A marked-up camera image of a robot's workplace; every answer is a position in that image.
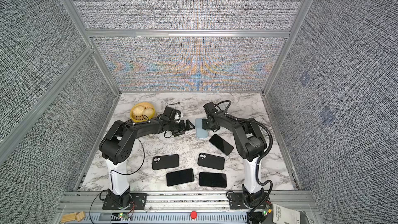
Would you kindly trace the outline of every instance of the red button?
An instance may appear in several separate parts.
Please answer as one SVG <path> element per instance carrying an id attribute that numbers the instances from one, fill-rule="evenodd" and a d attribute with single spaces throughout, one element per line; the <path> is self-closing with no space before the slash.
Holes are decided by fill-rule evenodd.
<path id="1" fill-rule="evenodd" d="M 191 212 L 191 218 L 192 219 L 196 219 L 197 216 L 198 216 L 198 214 L 195 211 Z"/>

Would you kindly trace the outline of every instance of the marble table surface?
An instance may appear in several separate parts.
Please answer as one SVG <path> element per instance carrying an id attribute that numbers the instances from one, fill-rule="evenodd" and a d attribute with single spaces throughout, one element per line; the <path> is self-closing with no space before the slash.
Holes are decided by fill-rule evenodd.
<path id="1" fill-rule="evenodd" d="M 264 123 L 273 133 L 267 112 L 259 93 L 126 93 L 122 94 L 118 105 L 109 122 L 107 131 L 116 120 L 126 121 L 130 119 L 131 108 L 139 102 L 150 102 L 154 105 L 156 114 L 163 112 L 167 104 L 181 102 L 177 109 L 183 113 L 182 119 L 189 119 L 195 124 L 196 118 L 206 117 L 203 108 L 205 103 L 231 100 L 232 104 L 228 112 L 234 116 L 249 118 Z M 198 139 L 196 131 L 191 130 L 185 134 L 165 138 L 163 133 L 151 134 L 141 137 L 145 149 L 145 160 L 142 168 L 133 175 L 127 176 L 132 191 L 202 191 L 202 190 L 241 190 L 244 180 L 243 159 L 238 155 L 232 132 L 222 128 L 216 132 L 219 136 L 230 143 L 234 150 L 226 156 L 214 147 L 210 137 L 214 134 L 209 131 L 209 137 Z M 262 181 L 270 179 L 273 181 L 274 190 L 293 190 L 285 162 L 274 139 L 270 153 L 261 161 Z M 208 153 L 225 158 L 224 170 L 210 169 L 197 165 L 199 153 Z M 180 166 L 178 168 L 152 170 L 152 160 L 155 156 L 178 154 Z M 138 140 L 135 141 L 132 153 L 127 159 L 127 171 L 135 171 L 142 163 L 142 148 Z M 166 185 L 166 173 L 182 169 L 192 168 L 195 181 L 182 185 L 168 187 Z M 199 172 L 225 173 L 227 177 L 227 188 L 213 188 L 199 186 Z M 80 191 L 101 191 L 110 188 L 108 170 L 105 159 L 100 151 L 97 151 L 87 175 L 82 183 Z"/>

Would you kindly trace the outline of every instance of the black smartphone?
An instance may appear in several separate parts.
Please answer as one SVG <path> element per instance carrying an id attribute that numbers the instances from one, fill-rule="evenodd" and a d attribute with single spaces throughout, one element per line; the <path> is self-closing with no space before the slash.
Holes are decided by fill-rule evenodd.
<path id="1" fill-rule="evenodd" d="M 217 149 L 222 151 L 225 155 L 229 155 L 234 147 L 228 142 L 226 142 L 222 137 L 217 134 L 214 134 L 213 137 L 210 138 L 210 143 L 212 143 Z"/>
<path id="2" fill-rule="evenodd" d="M 193 182 L 193 169 L 184 169 L 166 174 L 167 186 Z"/>
<path id="3" fill-rule="evenodd" d="M 176 168 L 180 165 L 180 157 L 178 154 L 157 156 L 152 159 L 152 169 L 169 169 Z"/>
<path id="4" fill-rule="evenodd" d="M 200 172 L 199 186 L 226 188 L 226 175 L 221 173 Z"/>
<path id="5" fill-rule="evenodd" d="M 225 159 L 223 157 L 214 156 L 211 154 L 200 153 L 198 157 L 198 165 L 212 169 L 224 169 Z"/>

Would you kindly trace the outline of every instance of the yellow basket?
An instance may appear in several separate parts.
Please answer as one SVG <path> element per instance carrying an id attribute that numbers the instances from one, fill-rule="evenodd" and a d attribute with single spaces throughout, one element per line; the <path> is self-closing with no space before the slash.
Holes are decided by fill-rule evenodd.
<path id="1" fill-rule="evenodd" d="M 142 102 L 142 103 L 138 103 L 137 105 L 133 106 L 131 111 L 130 111 L 130 118 L 132 119 L 132 121 L 134 122 L 143 122 L 143 121 L 147 121 L 146 119 L 144 119 L 143 116 L 134 116 L 134 114 L 132 113 L 132 111 L 134 110 L 135 107 L 137 106 L 143 106 L 145 109 L 147 108 L 152 108 L 153 109 L 153 114 L 151 116 L 147 116 L 149 119 L 151 119 L 153 116 L 155 116 L 155 107 L 148 102 Z"/>

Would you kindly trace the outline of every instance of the light blue phone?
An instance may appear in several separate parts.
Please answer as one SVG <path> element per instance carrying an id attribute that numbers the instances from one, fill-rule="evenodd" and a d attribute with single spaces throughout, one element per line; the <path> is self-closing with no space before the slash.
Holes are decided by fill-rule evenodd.
<path id="1" fill-rule="evenodd" d="M 202 128 L 202 119 L 206 119 L 206 118 L 196 118 L 195 119 L 195 129 L 196 129 L 196 137 L 197 138 L 206 138 L 209 136 L 209 133 Z"/>

